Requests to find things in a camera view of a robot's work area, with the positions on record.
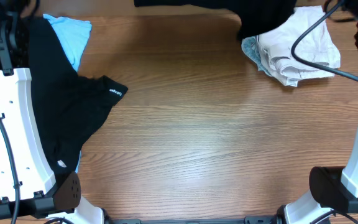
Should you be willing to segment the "black t-shirt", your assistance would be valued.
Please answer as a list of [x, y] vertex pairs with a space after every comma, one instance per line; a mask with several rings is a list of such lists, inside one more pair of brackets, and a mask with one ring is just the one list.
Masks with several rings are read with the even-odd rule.
[[184, 5], [235, 13], [241, 20], [237, 39], [242, 40], [281, 26], [294, 13], [296, 0], [134, 0], [135, 7]]

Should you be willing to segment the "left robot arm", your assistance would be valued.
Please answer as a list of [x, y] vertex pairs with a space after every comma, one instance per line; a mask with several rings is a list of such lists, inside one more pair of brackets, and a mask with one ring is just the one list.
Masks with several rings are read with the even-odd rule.
[[32, 107], [27, 1], [0, 1], [0, 220], [107, 223], [81, 194], [75, 172], [55, 175], [42, 149]]

